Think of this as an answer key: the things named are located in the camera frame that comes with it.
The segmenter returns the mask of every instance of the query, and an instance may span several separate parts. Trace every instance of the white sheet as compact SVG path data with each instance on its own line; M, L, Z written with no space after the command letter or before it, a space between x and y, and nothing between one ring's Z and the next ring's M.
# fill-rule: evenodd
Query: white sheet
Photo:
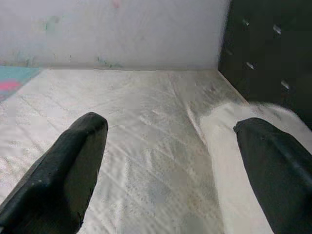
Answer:
M44 70L0 105L0 202L94 111L109 132L80 234L221 234L211 160L195 129L200 113L229 100L242 102L215 71Z

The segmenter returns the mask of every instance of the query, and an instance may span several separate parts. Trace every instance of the black furniture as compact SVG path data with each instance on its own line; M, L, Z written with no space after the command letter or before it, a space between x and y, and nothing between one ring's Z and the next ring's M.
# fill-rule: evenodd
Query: black furniture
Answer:
M312 1L232 0L219 70L247 101L295 111L312 128Z

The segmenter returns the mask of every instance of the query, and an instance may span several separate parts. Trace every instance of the white mattress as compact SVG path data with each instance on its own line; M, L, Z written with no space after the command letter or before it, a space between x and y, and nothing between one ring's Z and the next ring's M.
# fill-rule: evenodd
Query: white mattress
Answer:
M0 104L0 202L79 116L107 118L80 234L221 234L199 116L242 99L218 72L44 70Z

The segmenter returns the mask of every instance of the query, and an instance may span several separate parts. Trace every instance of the white wall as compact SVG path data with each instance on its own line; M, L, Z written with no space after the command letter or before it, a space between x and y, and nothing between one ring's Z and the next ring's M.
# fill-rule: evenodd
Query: white wall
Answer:
M1 0L0 65L216 68L228 0Z

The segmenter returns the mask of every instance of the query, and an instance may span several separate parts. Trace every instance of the colorful blanket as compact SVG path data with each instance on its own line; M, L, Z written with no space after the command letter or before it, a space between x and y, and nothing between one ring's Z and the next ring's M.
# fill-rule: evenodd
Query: colorful blanket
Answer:
M0 102L40 72L39 68L0 66Z

